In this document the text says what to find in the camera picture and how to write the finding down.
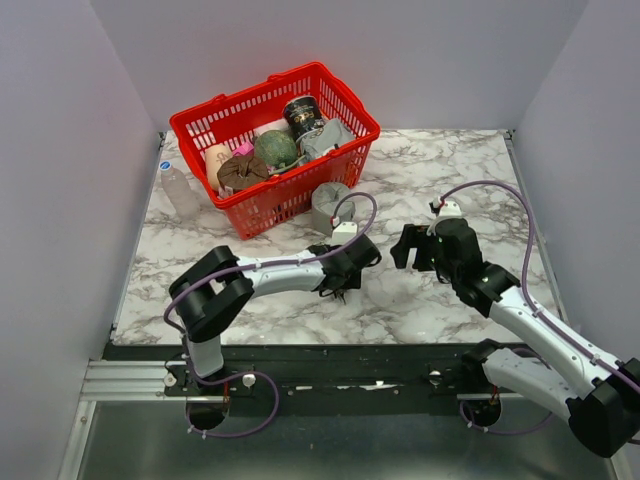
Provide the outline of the brass padlock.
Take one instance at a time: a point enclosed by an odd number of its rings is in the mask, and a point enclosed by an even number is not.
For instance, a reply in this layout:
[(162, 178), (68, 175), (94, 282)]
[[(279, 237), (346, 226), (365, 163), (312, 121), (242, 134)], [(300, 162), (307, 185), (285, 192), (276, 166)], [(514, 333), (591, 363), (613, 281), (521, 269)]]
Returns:
[(311, 245), (308, 250), (316, 256), (323, 255), (329, 251), (329, 247), (326, 244), (314, 244)]

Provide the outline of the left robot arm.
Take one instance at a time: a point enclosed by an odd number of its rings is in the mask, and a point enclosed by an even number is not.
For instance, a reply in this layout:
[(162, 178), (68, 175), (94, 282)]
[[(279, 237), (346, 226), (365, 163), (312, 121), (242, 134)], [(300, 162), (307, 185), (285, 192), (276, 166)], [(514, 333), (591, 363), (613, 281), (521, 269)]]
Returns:
[(222, 380), (221, 334), (249, 300), (287, 291), (319, 295), (358, 289), (361, 273), (381, 261), (364, 234), (344, 245), (316, 244), (285, 257), (240, 257), (227, 246), (212, 249), (169, 287), (169, 311), (181, 319), (192, 366), (187, 382), (201, 395)]

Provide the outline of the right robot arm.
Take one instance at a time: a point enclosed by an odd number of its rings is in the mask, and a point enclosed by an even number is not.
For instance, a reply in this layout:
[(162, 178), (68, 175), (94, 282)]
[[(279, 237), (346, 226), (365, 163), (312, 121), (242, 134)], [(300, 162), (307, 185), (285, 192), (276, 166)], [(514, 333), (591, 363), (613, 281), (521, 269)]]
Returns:
[(466, 220), (407, 224), (391, 256), (399, 269), (434, 272), (465, 305), (534, 350), (535, 357), (524, 358), (495, 341), (482, 341), (459, 370), (467, 389), (480, 392), (492, 384), (522, 395), (565, 421), (583, 446), (603, 458), (638, 434), (638, 359), (617, 359), (527, 300), (522, 282), (483, 259)]

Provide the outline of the grey taped cylinder roll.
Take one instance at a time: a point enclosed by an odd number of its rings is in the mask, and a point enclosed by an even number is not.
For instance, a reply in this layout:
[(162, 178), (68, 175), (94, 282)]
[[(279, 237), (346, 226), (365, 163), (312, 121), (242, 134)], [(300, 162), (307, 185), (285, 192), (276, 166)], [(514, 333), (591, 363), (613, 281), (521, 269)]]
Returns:
[(327, 236), (333, 231), (331, 217), (337, 204), (350, 193), (350, 189), (339, 182), (320, 184), (311, 196), (311, 219), (313, 228)]

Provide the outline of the red plastic shopping basket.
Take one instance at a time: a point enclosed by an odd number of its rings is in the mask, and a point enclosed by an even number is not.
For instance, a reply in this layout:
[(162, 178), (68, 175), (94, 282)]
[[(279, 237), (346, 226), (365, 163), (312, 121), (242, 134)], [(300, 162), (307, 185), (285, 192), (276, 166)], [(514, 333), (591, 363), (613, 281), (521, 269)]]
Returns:
[(381, 131), (320, 62), (220, 94), (169, 123), (187, 166), (242, 239), (309, 210), (324, 183), (354, 186)]

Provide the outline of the grey wrapped bundle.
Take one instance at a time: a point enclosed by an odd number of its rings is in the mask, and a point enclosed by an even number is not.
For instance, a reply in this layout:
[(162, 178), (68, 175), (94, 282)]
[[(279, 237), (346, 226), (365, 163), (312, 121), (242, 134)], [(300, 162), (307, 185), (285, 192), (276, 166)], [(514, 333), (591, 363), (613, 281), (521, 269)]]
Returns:
[(302, 136), (299, 146), (306, 162), (319, 159), (351, 141), (355, 135), (338, 118), (328, 120), (319, 129)]

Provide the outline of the green round melon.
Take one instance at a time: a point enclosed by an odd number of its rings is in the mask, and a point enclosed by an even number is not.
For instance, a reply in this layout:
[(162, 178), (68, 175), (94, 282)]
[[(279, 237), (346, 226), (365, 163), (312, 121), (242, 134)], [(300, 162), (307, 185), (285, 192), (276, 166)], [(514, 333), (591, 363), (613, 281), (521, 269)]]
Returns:
[(287, 167), (298, 159), (293, 138), (280, 130), (269, 130), (259, 135), (254, 143), (254, 151), (256, 157), (274, 169)]

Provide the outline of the brown fabric pouch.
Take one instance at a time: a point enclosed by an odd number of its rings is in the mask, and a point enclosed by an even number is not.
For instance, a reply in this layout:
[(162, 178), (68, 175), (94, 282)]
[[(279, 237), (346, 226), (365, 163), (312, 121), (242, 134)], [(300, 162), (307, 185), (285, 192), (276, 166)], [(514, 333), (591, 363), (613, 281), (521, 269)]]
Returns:
[(265, 162), (253, 154), (232, 157), (222, 164), (217, 173), (220, 188), (232, 193), (249, 189), (269, 177)]

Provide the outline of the black printed can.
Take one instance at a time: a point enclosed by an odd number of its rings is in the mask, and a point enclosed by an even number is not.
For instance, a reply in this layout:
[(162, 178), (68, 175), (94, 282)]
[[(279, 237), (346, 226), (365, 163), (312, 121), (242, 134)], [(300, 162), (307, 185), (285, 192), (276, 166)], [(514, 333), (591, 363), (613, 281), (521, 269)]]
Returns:
[(318, 102), (312, 95), (298, 96), (287, 102), (283, 109), (283, 118), (289, 125), (296, 144), (305, 135), (320, 130), (326, 125)]

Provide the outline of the pink small box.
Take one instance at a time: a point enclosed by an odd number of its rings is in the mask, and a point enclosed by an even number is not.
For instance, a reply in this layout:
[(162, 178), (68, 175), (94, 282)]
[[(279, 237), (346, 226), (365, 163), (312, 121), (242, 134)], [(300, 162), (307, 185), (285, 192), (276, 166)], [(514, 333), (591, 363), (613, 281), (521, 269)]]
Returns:
[(248, 141), (242, 143), (239, 147), (237, 147), (232, 154), (234, 156), (244, 156), (252, 153), (254, 151), (254, 145)]

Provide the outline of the clear plastic water bottle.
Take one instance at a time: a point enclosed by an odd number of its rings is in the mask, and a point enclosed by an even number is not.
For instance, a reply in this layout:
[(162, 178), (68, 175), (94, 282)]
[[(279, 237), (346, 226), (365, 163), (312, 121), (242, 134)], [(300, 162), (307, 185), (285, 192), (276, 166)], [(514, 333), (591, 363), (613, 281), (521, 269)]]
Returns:
[(177, 215), (186, 220), (194, 219), (199, 214), (200, 204), (184, 173), (169, 161), (162, 161), (159, 171), (162, 188)]

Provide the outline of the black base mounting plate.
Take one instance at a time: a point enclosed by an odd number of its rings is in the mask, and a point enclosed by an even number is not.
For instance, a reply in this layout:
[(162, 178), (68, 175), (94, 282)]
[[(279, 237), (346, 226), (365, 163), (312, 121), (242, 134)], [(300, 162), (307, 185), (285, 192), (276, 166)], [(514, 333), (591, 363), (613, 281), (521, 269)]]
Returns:
[(183, 402), (199, 425), (226, 418), (454, 415), (469, 401), (477, 421), (496, 422), (506, 388), (476, 360), (490, 344), (225, 346), (224, 367), (195, 379), (177, 346), (105, 347), (113, 365), (160, 369), (158, 398)]

